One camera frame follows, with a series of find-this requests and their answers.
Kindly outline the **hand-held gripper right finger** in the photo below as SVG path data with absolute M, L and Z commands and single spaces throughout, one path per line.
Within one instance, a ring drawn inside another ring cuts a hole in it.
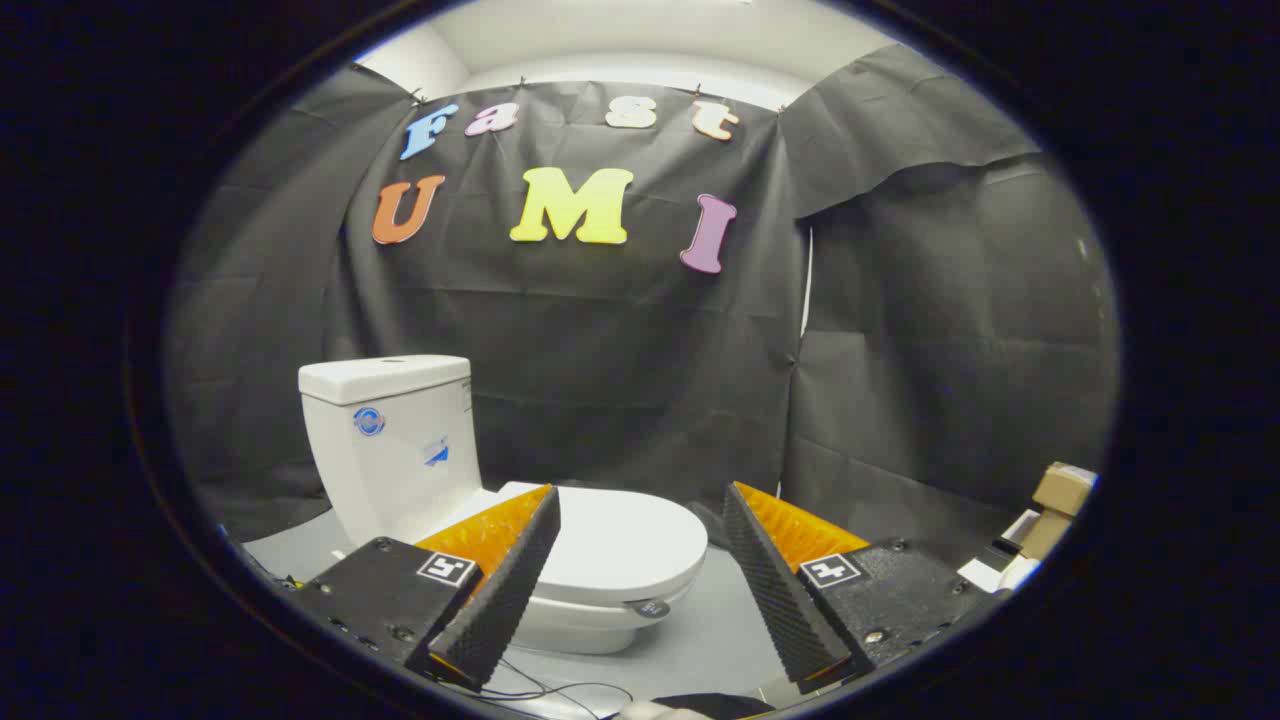
M 740 566 L 788 682 L 814 691 L 919 652 L 986 591 L 914 542 L 863 539 L 740 482 L 723 505 Z

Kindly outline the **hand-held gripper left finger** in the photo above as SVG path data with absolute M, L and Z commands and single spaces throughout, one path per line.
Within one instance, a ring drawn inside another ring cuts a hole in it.
M 306 582 L 294 601 L 376 659 L 481 691 L 556 544 L 559 505 L 553 486 L 535 486 L 416 544 L 376 537 Z

